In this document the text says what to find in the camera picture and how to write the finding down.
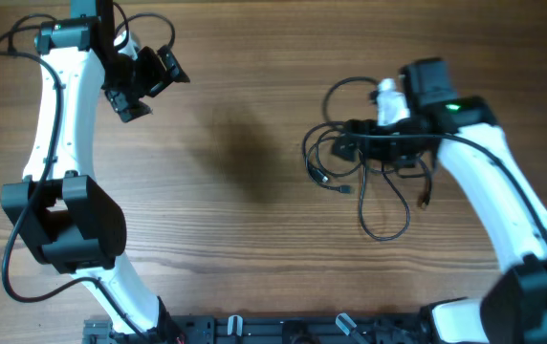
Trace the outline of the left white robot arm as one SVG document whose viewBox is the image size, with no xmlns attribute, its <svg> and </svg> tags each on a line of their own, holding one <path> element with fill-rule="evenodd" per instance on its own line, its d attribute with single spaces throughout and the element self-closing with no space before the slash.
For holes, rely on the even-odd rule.
<svg viewBox="0 0 547 344">
<path fill-rule="evenodd" d="M 75 1 L 66 19 L 39 14 L 30 60 L 42 71 L 33 150 L 1 206 L 36 262 L 84 285 L 109 315 L 109 343 L 183 343 L 186 335 L 129 261 L 120 206 L 98 185 L 93 139 L 98 100 L 121 121 L 150 113 L 146 100 L 185 83 L 170 44 L 142 46 L 113 1 Z"/>
</svg>

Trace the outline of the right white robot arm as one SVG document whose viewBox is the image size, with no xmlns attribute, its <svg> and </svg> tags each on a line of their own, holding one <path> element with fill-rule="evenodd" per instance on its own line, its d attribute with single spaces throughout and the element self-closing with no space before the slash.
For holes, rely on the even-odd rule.
<svg viewBox="0 0 547 344">
<path fill-rule="evenodd" d="M 446 169 L 487 230 L 501 277 L 480 298 L 424 308 L 430 343 L 547 343 L 547 208 L 516 164 L 486 100 L 461 97 L 438 57 L 377 83 L 373 119 L 334 129 L 361 155 L 409 164 L 428 152 Z"/>
</svg>

